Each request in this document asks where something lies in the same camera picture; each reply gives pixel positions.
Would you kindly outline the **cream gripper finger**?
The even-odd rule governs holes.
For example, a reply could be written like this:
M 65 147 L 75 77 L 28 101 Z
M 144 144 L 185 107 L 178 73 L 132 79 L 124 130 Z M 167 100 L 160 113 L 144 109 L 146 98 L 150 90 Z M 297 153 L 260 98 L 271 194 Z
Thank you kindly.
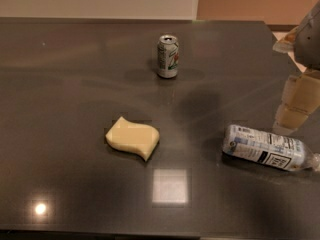
M 320 71 L 290 75 L 275 115 L 274 133 L 293 133 L 320 107 Z
M 297 36 L 298 28 L 294 27 L 287 34 L 281 37 L 273 45 L 273 50 L 279 53 L 289 53 L 294 51 L 294 44 Z

